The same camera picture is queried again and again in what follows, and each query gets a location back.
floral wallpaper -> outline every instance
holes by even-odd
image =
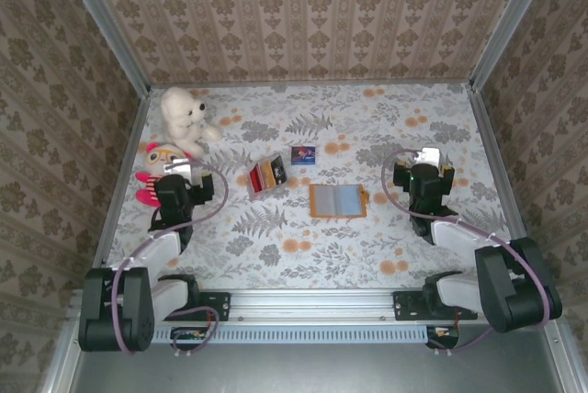
[[[164,90],[151,92],[133,174],[144,166],[144,147],[163,141],[159,108]],[[439,147],[456,168],[447,204],[465,219],[508,238],[506,223],[477,132],[464,84],[227,87],[193,90],[223,138],[206,145],[204,161],[229,181],[226,207],[197,225],[188,248],[166,273],[195,275],[203,288],[415,287],[428,275],[470,271],[455,253],[416,237],[408,216],[386,198],[384,160],[400,147]],[[291,166],[291,146],[317,149],[315,165]],[[251,202],[246,165],[282,154],[288,183]],[[219,205],[215,197],[194,218]],[[387,186],[408,205],[408,195]],[[370,194],[364,219],[313,219],[309,184],[361,184]],[[142,183],[131,177],[109,256],[111,263],[144,240],[153,208],[135,198]]]
[[[466,79],[508,0],[107,0],[152,84]]]
[[[588,0],[533,0],[482,95],[588,361]]]
[[[137,96],[82,0],[0,0],[0,391],[36,391]]]

gray floor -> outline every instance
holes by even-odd
[[[516,331],[449,357],[422,344],[217,344],[191,357],[155,345],[132,357],[83,354],[72,392],[554,393],[562,391],[557,378],[545,335]]]

floral tablecloth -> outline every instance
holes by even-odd
[[[438,147],[456,168],[448,205],[478,226],[508,238],[503,212],[465,85],[391,84],[232,87],[192,90],[223,131],[203,159],[226,175],[227,206],[195,227],[187,250],[166,273],[197,277],[204,288],[336,288],[421,286],[432,273],[463,269],[451,251],[413,233],[408,216],[382,193],[384,159],[405,147]],[[147,142],[164,141],[159,103],[151,92],[132,177],[109,261],[130,253],[147,234],[152,209],[135,199]],[[289,147],[317,147],[313,166],[289,165]],[[250,202],[245,166],[273,152],[287,161],[288,185]],[[312,219],[308,184],[361,184],[370,193],[364,219]],[[216,196],[200,217],[220,203]],[[403,204],[408,196],[390,191]]]

white teddy bear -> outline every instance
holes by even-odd
[[[169,88],[162,96],[161,108],[165,120],[165,137],[192,157],[204,155],[204,149],[196,143],[198,139],[221,139],[221,131],[204,120],[206,105],[187,90]]]

teddy bear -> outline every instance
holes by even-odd
[[[137,200],[150,207],[160,207],[159,200],[155,194],[155,182],[164,175],[164,165],[166,163],[172,163],[174,159],[186,159],[189,157],[171,143],[160,145],[159,143],[153,142],[147,145],[145,170],[135,174],[135,177],[140,182],[147,185],[137,191],[135,194]]]
[[[183,88],[167,89],[162,96],[161,110],[167,141],[195,158],[204,155],[204,149],[197,144],[198,139],[221,139],[221,131],[204,119],[206,105]]]

